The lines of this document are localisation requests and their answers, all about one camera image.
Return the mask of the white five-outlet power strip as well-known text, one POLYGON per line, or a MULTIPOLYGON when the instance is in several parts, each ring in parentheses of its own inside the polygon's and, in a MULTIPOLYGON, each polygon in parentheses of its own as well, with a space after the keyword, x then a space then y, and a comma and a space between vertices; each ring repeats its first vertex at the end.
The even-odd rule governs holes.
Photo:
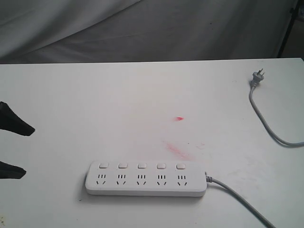
POLYGON ((91 195, 202 197, 207 181, 193 161, 95 161, 85 188, 91 195))

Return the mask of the grey backdrop cloth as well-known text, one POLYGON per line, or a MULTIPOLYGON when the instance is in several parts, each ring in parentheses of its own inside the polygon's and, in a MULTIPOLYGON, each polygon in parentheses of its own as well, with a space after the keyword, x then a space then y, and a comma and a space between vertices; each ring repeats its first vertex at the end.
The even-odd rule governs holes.
POLYGON ((3 0, 3 64, 273 58, 294 0, 3 0))

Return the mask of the black tripod stand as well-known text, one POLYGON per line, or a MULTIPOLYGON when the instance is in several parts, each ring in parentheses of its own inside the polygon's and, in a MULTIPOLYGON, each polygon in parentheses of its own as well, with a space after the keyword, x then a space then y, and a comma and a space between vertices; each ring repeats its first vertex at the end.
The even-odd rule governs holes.
POLYGON ((294 22, 296 21, 296 19, 298 17, 298 11, 299 11, 299 8, 300 8, 300 4, 301 4, 300 0, 295 0, 293 6, 289 10, 290 17, 289 17, 288 25, 285 29, 285 34, 282 38, 282 41, 280 43, 280 46, 279 46, 279 49, 278 49, 278 52, 277 52, 277 55, 276 55, 277 58, 282 57, 282 54, 283 54, 284 49, 286 47, 286 44, 288 42, 290 33, 292 31, 294 22))

